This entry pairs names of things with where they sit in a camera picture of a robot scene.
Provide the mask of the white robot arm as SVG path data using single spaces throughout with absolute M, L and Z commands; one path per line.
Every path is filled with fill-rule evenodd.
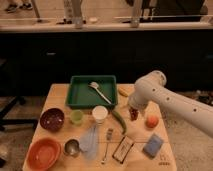
M 140 77 L 134 84 L 134 92 L 128 98 L 129 106 L 137 110 L 145 109 L 148 102 L 153 101 L 182 116 L 213 138 L 213 107 L 168 90 L 165 88 L 166 82 L 165 74 L 159 70 Z

